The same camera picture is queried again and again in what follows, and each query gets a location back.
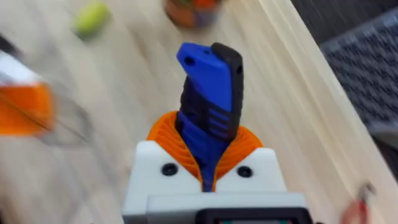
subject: wooden table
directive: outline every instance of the wooden table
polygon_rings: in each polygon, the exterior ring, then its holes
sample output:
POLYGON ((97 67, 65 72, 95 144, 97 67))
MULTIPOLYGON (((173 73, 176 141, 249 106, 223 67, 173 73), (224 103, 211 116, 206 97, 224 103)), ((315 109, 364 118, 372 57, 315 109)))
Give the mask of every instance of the wooden table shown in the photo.
POLYGON ((133 150, 179 107, 182 42, 222 42, 244 57, 241 124, 275 149, 290 191, 315 220, 338 223, 370 180, 372 223, 395 223, 398 188, 343 89, 289 0, 226 1, 213 27, 176 28, 160 1, 107 0, 113 18, 95 40, 70 31, 88 0, 4 0, 0 32, 93 125, 91 144, 62 148, 1 138, 0 193, 11 223, 122 223, 133 150))

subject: dark display screen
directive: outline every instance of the dark display screen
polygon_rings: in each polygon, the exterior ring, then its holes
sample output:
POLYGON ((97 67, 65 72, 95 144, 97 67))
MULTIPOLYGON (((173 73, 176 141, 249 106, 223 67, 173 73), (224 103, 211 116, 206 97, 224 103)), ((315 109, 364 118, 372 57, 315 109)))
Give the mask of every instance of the dark display screen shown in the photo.
POLYGON ((228 220, 220 221, 219 224, 293 224, 289 220, 228 220))

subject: blurry object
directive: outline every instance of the blurry object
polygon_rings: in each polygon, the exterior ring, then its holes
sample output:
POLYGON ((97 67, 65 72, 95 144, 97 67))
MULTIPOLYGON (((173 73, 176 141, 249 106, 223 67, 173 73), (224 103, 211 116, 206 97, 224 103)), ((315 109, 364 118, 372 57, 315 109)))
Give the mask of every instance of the blurry object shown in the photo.
POLYGON ((369 133, 391 146, 378 145, 385 160, 398 164, 398 9, 320 48, 369 133))
POLYGON ((38 136, 44 143, 76 146, 89 139, 85 111, 13 56, 0 52, 0 134, 38 136))
POLYGON ((104 3, 91 2, 78 13, 73 28, 79 38, 86 40, 97 35, 109 17, 109 9, 104 3))
POLYGON ((51 129, 52 100, 38 75, 0 52, 0 134, 30 135, 51 129))
POLYGON ((18 50, 13 46, 12 43, 10 43, 5 37, 0 35, 0 51, 3 51, 7 54, 10 54, 12 56, 17 55, 18 50))
POLYGON ((178 26, 204 27, 216 19, 220 3, 221 0, 165 0, 165 10, 178 26))
POLYGON ((368 203, 370 196, 376 193, 372 184, 365 183, 358 190, 358 197, 348 205, 341 217, 341 224, 368 224, 368 203))
POLYGON ((63 148, 88 144, 91 139, 91 123, 87 112, 71 98, 54 93, 56 122, 53 129, 38 136, 46 145, 63 148))

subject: orange object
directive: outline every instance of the orange object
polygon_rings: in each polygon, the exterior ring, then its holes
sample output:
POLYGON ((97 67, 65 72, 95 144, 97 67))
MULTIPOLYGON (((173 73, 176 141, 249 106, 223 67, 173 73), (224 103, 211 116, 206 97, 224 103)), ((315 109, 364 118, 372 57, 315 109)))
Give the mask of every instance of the orange object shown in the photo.
POLYGON ((194 27, 195 15, 193 9, 187 6, 179 6, 173 0, 166 0, 165 10, 170 19, 178 26, 194 27))
MULTIPOLYGON (((192 156, 180 134, 174 127, 176 119, 176 111, 163 115, 153 125, 146 140, 155 141, 181 166, 186 168, 189 173, 202 182, 200 169, 195 158, 192 156)), ((235 140, 231 142, 222 155, 220 161, 218 161, 215 170, 213 191, 215 190, 215 183, 218 179, 224 176, 258 147, 262 147, 260 140, 258 140, 258 138, 248 129, 240 126, 235 140)))
POLYGON ((44 83, 0 86, 0 134, 30 135, 53 126, 53 99, 44 83))
POLYGON ((178 26, 195 28, 211 24, 220 0, 165 0, 165 11, 178 26))

